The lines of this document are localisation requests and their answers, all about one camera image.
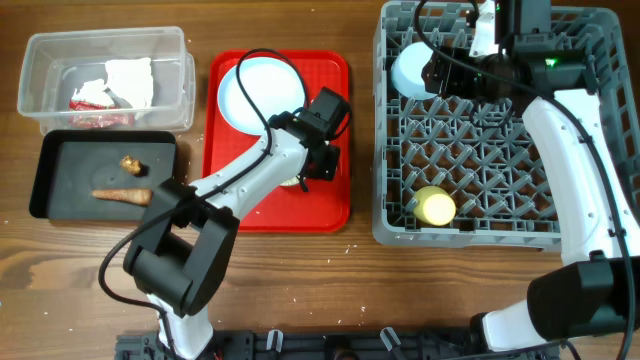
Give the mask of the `green bowl with rice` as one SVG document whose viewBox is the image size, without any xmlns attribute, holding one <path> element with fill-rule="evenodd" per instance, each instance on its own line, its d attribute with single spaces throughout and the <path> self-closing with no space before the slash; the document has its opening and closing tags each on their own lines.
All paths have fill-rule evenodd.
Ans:
<svg viewBox="0 0 640 360">
<path fill-rule="evenodd" d="M 291 187 L 291 186 L 296 186 L 299 184 L 299 178 L 298 177 L 293 177 L 291 179 L 288 179 L 284 182 L 281 183 L 282 187 Z"/>
</svg>

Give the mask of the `small light blue bowl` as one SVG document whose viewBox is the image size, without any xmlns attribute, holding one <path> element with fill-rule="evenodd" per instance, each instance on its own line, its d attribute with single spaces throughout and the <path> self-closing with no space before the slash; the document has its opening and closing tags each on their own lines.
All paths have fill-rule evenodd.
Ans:
<svg viewBox="0 0 640 360">
<path fill-rule="evenodd" d="M 425 90 L 422 78 L 422 70 L 432 55 L 433 51 L 422 42 L 413 43 L 400 52 L 391 67 L 391 81 L 400 95 L 415 100 L 435 97 Z"/>
</svg>

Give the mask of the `large light blue plate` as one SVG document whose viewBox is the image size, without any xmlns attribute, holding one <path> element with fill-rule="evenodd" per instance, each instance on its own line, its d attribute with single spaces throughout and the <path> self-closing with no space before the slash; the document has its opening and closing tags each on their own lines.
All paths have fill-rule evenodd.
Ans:
<svg viewBox="0 0 640 360">
<path fill-rule="evenodd" d="M 218 86 L 217 104 L 226 122 L 237 131 L 261 136 L 264 126 L 242 93 L 234 65 Z M 265 120 L 304 105 L 300 78 L 286 62 L 272 57 L 249 58 L 242 62 L 240 80 Z"/>
</svg>

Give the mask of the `yellow plastic cup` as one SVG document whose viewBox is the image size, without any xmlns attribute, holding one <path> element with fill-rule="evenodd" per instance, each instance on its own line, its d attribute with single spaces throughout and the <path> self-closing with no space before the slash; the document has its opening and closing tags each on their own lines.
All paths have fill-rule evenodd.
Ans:
<svg viewBox="0 0 640 360">
<path fill-rule="evenodd" d="M 417 201 L 413 209 L 414 215 L 429 225 L 447 225 L 456 215 L 456 204 L 453 198 L 438 186 L 423 187 L 414 194 L 413 198 Z"/>
</svg>

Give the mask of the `brown carrot-like food scrap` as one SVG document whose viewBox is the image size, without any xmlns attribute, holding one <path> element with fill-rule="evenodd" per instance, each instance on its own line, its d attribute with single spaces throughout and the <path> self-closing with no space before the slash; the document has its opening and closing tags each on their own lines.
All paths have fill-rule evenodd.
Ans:
<svg viewBox="0 0 640 360">
<path fill-rule="evenodd" d="M 153 196 L 152 190 L 146 188 L 93 190 L 91 194 L 96 199 L 122 202 L 143 207 L 146 207 L 151 203 Z"/>
</svg>

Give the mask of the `small brown food scrap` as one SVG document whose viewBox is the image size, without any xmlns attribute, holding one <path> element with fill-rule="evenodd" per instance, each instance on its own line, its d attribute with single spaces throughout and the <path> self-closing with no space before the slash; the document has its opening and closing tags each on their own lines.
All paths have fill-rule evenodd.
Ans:
<svg viewBox="0 0 640 360">
<path fill-rule="evenodd" d="M 120 167 L 132 176 L 140 177 L 145 175 L 145 165 L 140 160 L 129 155 L 120 161 Z"/>
</svg>

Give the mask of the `white napkin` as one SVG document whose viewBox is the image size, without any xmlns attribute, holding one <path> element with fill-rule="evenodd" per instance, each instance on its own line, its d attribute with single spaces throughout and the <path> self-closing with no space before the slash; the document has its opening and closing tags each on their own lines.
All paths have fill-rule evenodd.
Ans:
<svg viewBox="0 0 640 360">
<path fill-rule="evenodd" d="M 109 60 L 105 63 L 105 70 L 107 80 L 85 82 L 80 89 L 74 90 L 71 100 L 115 105 L 118 109 L 115 101 L 118 98 L 132 108 L 142 109 L 133 115 L 134 120 L 144 117 L 151 108 L 154 96 L 151 59 Z"/>
</svg>

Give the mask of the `red snack wrapper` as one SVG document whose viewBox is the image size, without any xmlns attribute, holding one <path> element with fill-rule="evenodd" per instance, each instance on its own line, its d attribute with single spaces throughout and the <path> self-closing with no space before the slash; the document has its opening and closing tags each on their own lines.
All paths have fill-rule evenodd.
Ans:
<svg viewBox="0 0 640 360">
<path fill-rule="evenodd" d="M 125 113 L 97 114 L 97 110 L 117 109 L 115 105 L 99 105 L 86 101 L 71 100 L 69 109 L 74 112 L 91 111 L 88 115 L 72 115 L 69 121 L 75 128 L 109 128 L 113 126 L 132 126 L 134 118 Z"/>
</svg>

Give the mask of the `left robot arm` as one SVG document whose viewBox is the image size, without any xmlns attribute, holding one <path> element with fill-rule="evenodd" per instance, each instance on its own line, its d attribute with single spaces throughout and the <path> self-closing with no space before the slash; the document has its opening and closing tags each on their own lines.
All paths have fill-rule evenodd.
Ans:
<svg viewBox="0 0 640 360">
<path fill-rule="evenodd" d="M 155 334 L 122 336 L 119 359 L 198 359 L 214 355 L 208 304 L 225 277 L 241 220 L 294 177 L 330 181 L 340 150 L 331 141 L 348 102 L 322 88 L 308 107 L 272 116 L 249 150 L 217 173 L 153 192 L 131 238 L 124 269 L 158 315 Z"/>
</svg>

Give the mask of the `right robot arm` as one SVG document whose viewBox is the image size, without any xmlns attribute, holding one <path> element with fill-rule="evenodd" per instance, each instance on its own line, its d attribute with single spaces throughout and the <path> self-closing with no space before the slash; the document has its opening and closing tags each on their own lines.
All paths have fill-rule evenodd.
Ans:
<svg viewBox="0 0 640 360">
<path fill-rule="evenodd" d="M 565 48 L 547 1 L 474 4 L 472 47 L 434 47 L 429 92 L 495 104 L 507 99 L 544 166 L 561 231 L 562 265 L 533 280 L 526 298 L 476 317 L 498 354 L 619 333 L 625 358 L 639 326 L 639 225 L 602 130 L 591 54 Z"/>
</svg>

